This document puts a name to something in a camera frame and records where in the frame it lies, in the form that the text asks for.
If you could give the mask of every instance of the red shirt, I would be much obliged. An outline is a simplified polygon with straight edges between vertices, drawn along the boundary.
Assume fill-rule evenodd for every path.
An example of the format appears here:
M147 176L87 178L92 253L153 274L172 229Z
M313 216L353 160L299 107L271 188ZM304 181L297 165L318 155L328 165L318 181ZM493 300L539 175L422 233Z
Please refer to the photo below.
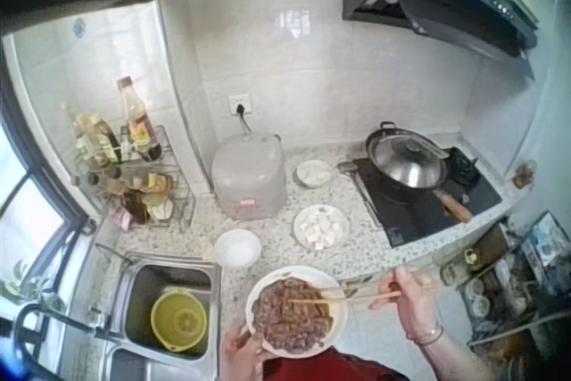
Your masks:
M330 348L308 359L264 363L264 381L409 381L376 361L362 360Z

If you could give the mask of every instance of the power cord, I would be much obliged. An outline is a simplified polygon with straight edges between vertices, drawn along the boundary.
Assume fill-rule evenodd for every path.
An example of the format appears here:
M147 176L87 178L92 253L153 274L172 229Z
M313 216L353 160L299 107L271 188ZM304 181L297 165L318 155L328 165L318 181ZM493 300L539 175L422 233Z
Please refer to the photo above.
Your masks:
M240 123L242 124L242 128L244 129L245 132L250 134L250 133L252 133L252 129L250 128L250 126L248 125L246 120L244 119L244 111L245 111L245 108L242 104L239 104L236 107L236 113L238 114L238 116L240 116Z

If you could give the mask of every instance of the yellow basket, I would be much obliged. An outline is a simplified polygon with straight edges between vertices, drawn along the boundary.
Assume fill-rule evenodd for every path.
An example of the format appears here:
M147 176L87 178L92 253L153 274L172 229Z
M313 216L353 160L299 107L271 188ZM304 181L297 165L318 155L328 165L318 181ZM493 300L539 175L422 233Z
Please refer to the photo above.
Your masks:
M197 345L204 338L206 325L204 306L185 289L167 292L151 311L153 332L171 352L183 352Z

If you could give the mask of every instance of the stainless steel sink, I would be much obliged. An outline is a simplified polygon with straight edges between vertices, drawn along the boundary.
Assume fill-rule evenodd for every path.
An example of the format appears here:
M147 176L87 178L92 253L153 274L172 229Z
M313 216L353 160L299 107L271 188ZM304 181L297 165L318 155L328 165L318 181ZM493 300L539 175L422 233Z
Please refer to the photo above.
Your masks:
M111 329L123 334L106 343L102 380L214 380L218 374L220 269L196 259L127 253L112 307ZM184 352L167 350L151 328L154 303L172 288L185 288L204 305L204 339Z

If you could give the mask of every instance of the plate of meat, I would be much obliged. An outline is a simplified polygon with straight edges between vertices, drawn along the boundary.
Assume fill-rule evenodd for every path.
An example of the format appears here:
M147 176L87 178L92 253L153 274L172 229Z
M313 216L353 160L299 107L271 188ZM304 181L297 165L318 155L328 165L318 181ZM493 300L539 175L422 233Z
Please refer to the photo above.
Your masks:
M326 290L339 287L337 290ZM293 303L290 299L344 298L339 283L323 271L305 266L270 272L256 284L246 303L250 332L264 334L263 348L288 359L324 352L343 332L347 302Z

